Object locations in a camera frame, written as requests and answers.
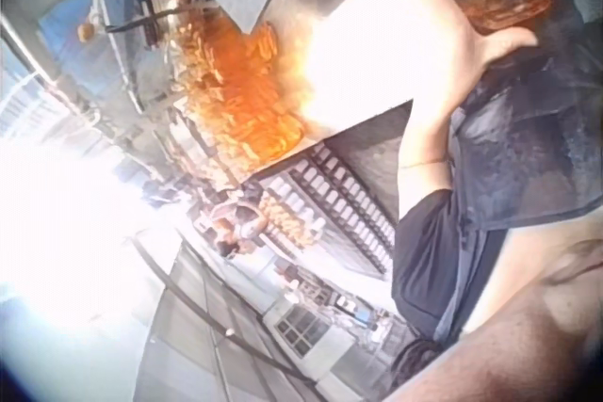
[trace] wall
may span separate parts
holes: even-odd
[[[292,306],[281,298],[264,316],[264,322],[275,341],[306,376],[318,382],[317,389],[327,399],[341,402],[362,400],[331,372],[333,366],[355,344],[354,338],[341,328],[331,326],[307,355],[300,358],[275,328]]]

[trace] skin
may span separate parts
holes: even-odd
[[[401,3],[401,8],[413,12],[407,33],[426,39],[406,77],[415,86],[413,111],[399,152],[400,218],[433,191],[451,188],[448,165],[442,162],[447,155],[448,122],[488,64],[538,43],[533,33],[520,27],[480,35],[454,0]]]
[[[386,400],[556,400],[600,346],[602,303],[603,241],[579,244]]]
[[[443,162],[450,115],[488,64],[537,45],[522,28],[481,36],[453,0],[403,2],[412,4],[416,36],[429,38],[408,74],[416,87],[399,154],[400,217],[433,191],[452,187]],[[550,400],[567,388],[600,332],[603,247],[562,253],[554,263],[388,400]]]

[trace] forearm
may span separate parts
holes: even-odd
[[[447,162],[449,117],[413,108],[399,148],[399,217],[439,189],[452,188]]]
[[[576,349],[547,314],[516,313],[467,336],[388,400],[552,400],[576,378]]]
[[[399,169],[444,162],[447,157],[449,118],[425,121],[417,110],[411,112],[400,143]]]

